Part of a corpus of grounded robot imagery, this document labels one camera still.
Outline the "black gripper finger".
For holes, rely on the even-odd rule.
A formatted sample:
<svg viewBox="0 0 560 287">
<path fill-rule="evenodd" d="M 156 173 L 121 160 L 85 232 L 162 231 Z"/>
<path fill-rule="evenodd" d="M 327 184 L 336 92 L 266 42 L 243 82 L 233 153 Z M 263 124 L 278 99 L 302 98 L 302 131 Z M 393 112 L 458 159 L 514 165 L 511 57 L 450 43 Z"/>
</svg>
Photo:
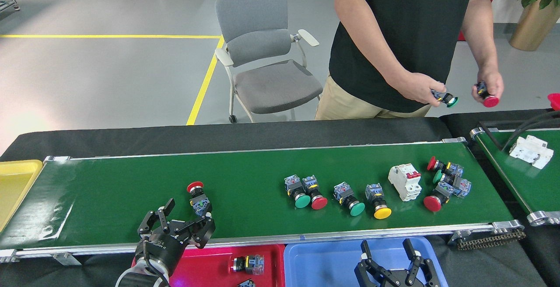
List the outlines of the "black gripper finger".
<svg viewBox="0 0 560 287">
<path fill-rule="evenodd" d="M 216 229 L 211 213 L 205 213 L 190 221 L 181 221 L 175 225 L 175 236 L 182 245 L 194 245 L 203 249 Z"/>
<path fill-rule="evenodd" d="M 174 207 L 174 199 L 169 199 L 166 205 L 161 206 L 156 210 L 148 211 L 148 213 L 146 213 L 146 216 L 140 223 L 140 226 L 138 227 L 138 235 L 140 237 L 150 235 L 156 222 L 160 223 L 160 226 L 162 227 L 164 233 L 170 233 L 170 227 L 167 221 L 167 217 Z"/>
<path fill-rule="evenodd" d="M 424 257 L 414 249 L 412 242 L 408 238 L 403 241 L 403 247 L 410 260 L 410 266 L 406 270 L 406 277 L 404 279 L 405 285 L 409 287 L 439 287 L 440 280 L 432 259 L 424 259 Z M 426 281 L 424 284 L 417 278 L 420 270 Z"/>
<path fill-rule="evenodd" d="M 362 250 L 361 261 L 354 269 L 360 287 L 375 287 L 374 281 L 379 283 L 380 287 L 385 287 L 386 283 L 389 283 L 392 287 L 396 287 L 396 280 L 392 273 L 378 265 L 378 263 L 372 259 L 372 253 L 369 249 L 368 242 L 363 240 L 360 247 Z"/>
</svg>

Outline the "person's right hand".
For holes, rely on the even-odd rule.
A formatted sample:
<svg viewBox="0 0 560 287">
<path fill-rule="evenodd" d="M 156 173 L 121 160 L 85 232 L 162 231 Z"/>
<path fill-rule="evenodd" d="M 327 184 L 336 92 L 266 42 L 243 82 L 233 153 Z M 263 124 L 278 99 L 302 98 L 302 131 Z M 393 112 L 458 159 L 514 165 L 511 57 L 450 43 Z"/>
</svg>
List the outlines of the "person's right hand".
<svg viewBox="0 0 560 287">
<path fill-rule="evenodd" d="M 430 76 L 422 73 L 404 72 L 393 82 L 394 87 L 406 99 L 414 100 L 418 103 L 439 106 L 439 101 L 432 94 L 432 90 L 446 92 L 446 86 L 442 82 L 436 81 Z"/>
</svg>

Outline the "person's left hand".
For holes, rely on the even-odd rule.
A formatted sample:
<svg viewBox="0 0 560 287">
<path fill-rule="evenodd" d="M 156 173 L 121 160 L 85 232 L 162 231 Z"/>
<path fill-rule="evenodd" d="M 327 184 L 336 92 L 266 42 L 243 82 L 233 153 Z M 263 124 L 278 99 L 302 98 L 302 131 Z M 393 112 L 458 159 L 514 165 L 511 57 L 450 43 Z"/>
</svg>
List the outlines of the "person's left hand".
<svg viewBox="0 0 560 287">
<path fill-rule="evenodd" d="M 504 92 L 504 82 L 500 72 L 496 68 L 481 68 L 477 74 L 477 82 L 482 81 L 486 84 L 486 89 L 490 96 L 495 97 L 494 103 L 499 103 Z M 478 87 L 476 85 L 472 86 L 471 94 L 475 101 L 485 107 L 490 107 L 485 102 L 485 99 L 478 94 Z"/>
</svg>

